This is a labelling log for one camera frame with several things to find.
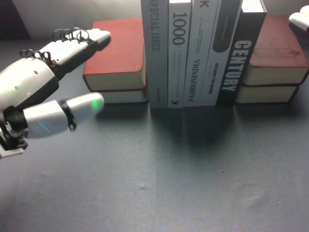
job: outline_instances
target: black band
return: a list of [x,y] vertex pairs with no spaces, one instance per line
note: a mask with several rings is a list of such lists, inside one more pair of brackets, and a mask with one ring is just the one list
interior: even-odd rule
[[58,103],[68,119],[68,125],[69,125],[70,131],[76,130],[77,125],[75,123],[74,115],[71,109],[69,108],[68,104],[66,103],[66,101],[60,101]]

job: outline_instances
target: red book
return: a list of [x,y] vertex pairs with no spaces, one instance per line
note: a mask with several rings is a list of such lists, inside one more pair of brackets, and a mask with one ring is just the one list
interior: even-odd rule
[[247,86],[299,85],[308,75],[309,62],[288,18],[267,15],[243,82]]
[[106,48],[85,63],[83,77],[89,90],[145,92],[142,19],[98,21],[93,23],[94,28],[109,31],[112,39]]

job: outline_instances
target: book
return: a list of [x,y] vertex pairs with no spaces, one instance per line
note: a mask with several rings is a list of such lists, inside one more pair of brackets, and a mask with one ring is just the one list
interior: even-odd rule
[[111,103],[139,103],[148,101],[147,78],[141,89],[113,90],[100,92],[105,104]]
[[246,87],[241,86],[236,103],[284,103],[290,102],[298,86]]
[[300,85],[309,62],[288,18],[267,15],[243,82],[247,86]]
[[199,106],[219,0],[193,0],[183,106]]
[[169,0],[169,108],[182,108],[191,0]]
[[220,86],[217,106],[233,106],[246,74],[266,9],[263,0],[243,0],[234,40]]
[[221,0],[212,34],[200,105],[216,105],[242,0]]
[[89,90],[144,88],[146,62],[141,19],[98,21],[93,28],[108,30],[112,39],[85,62],[83,77]]
[[140,0],[150,108],[168,107],[168,0]]

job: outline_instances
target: black book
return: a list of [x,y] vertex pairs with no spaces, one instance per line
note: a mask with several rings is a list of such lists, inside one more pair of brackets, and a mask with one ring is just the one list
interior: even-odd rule
[[234,105],[266,13],[263,0],[243,0],[217,106]]

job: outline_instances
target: green light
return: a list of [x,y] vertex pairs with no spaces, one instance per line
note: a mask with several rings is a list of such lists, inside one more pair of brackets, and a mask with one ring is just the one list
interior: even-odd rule
[[93,101],[92,103],[92,109],[98,109],[100,108],[100,103],[98,101]]

